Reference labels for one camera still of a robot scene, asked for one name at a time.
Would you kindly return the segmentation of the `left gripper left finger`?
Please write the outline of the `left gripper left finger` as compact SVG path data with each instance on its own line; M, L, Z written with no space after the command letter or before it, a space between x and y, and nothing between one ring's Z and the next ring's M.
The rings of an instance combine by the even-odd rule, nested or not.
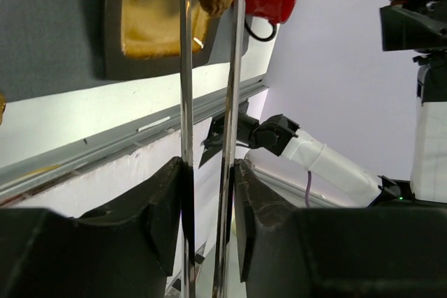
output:
M173 273L182 162L79 218L1 210L2 297L163 297Z

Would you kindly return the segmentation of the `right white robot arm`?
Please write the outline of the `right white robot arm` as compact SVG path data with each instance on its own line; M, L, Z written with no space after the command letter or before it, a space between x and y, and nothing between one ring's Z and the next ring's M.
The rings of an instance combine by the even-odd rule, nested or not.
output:
M390 0L380 10L384 51L415 50L418 123L409 181L360 167L279 114L238 138L302 166L344 191L361 207L384 202L446 203L446 0Z

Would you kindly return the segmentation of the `silver metal tongs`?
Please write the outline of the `silver metal tongs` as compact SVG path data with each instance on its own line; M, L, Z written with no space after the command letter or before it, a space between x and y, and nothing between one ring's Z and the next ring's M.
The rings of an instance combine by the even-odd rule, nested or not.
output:
M193 136L197 127L210 125L212 115L193 114L192 15L191 0L179 0L180 6L180 122L181 157L184 186L181 190L182 269L181 297L196 296L195 183L193 169ZM228 247L232 221L237 118L244 40L245 0L235 0L231 30L230 66L226 88L223 125L223 153L217 206L217 237L214 256L212 297L228 295Z

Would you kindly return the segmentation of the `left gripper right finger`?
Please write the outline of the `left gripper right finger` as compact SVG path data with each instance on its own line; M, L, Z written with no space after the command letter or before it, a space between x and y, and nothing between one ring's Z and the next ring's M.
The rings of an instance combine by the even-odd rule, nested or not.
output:
M446 208L299 208L235 165L248 297L445 297Z

